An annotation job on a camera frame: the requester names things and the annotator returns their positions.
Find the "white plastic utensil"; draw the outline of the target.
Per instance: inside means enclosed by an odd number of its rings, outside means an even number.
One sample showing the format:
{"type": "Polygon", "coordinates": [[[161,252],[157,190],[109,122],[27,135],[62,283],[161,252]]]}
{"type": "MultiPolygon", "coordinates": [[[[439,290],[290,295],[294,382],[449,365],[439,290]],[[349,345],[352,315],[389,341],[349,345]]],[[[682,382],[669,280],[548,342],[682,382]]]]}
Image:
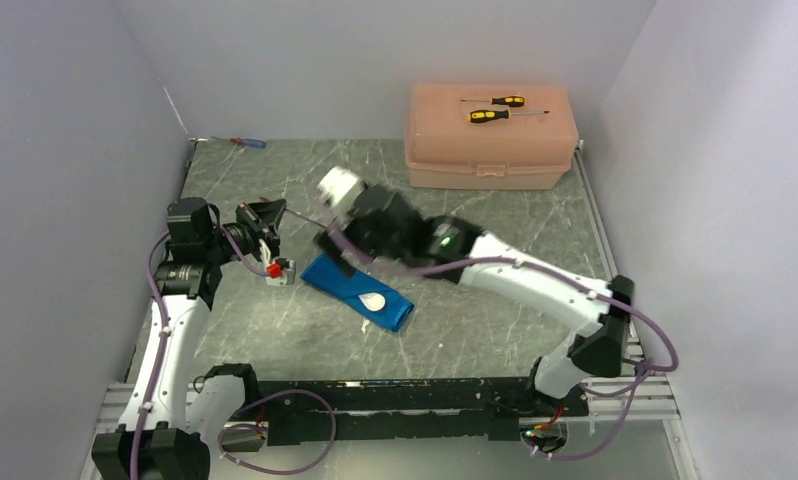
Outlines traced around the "white plastic utensil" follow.
{"type": "Polygon", "coordinates": [[[386,306],[386,298],[378,292],[361,294],[359,299],[362,305],[372,312],[381,311],[386,306]]]}

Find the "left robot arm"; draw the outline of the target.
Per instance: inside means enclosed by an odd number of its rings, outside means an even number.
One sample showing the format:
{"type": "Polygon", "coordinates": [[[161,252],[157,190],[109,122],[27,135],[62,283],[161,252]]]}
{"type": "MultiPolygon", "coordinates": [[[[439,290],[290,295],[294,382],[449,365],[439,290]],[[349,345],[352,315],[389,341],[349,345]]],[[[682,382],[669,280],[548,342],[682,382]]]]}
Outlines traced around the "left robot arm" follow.
{"type": "Polygon", "coordinates": [[[282,280],[289,262],[280,256],[278,229],[284,199],[241,203],[235,219],[201,197],[167,208],[164,259],[151,263],[151,327],[137,382],[115,431],[100,433],[91,458],[104,479],[207,479],[219,456],[219,435],[230,418],[247,420],[262,406],[248,363],[211,368],[194,400],[188,383],[199,336],[222,281],[222,268],[251,255],[254,271],[282,280]]]}

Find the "blue cloth napkin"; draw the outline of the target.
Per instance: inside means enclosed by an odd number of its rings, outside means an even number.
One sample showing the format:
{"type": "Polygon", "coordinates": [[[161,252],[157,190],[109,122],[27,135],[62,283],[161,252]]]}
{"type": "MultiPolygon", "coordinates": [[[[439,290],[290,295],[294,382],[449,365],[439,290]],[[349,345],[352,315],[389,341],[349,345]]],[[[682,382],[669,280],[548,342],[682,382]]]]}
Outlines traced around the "blue cloth napkin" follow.
{"type": "Polygon", "coordinates": [[[344,273],[326,254],[316,257],[300,274],[311,287],[341,301],[382,329],[398,332],[413,312],[415,305],[392,287],[368,274],[352,269],[344,273]],[[386,298],[386,306],[378,312],[369,311],[359,299],[361,294],[378,292],[386,298]]]}

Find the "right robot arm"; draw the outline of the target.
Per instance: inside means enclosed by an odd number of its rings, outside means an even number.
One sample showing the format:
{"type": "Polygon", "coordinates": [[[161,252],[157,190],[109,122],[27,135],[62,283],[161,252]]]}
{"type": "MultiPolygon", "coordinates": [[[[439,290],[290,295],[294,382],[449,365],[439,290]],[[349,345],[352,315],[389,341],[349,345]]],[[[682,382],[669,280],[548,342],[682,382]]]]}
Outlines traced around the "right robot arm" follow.
{"type": "Polygon", "coordinates": [[[581,277],[505,243],[482,227],[450,216],[423,217],[395,190],[353,181],[317,188],[330,259],[343,272],[350,253],[376,271],[419,276],[493,292],[532,307],[569,330],[532,369],[526,401],[549,415],[589,377],[615,378],[623,369],[635,283],[581,277]]]}

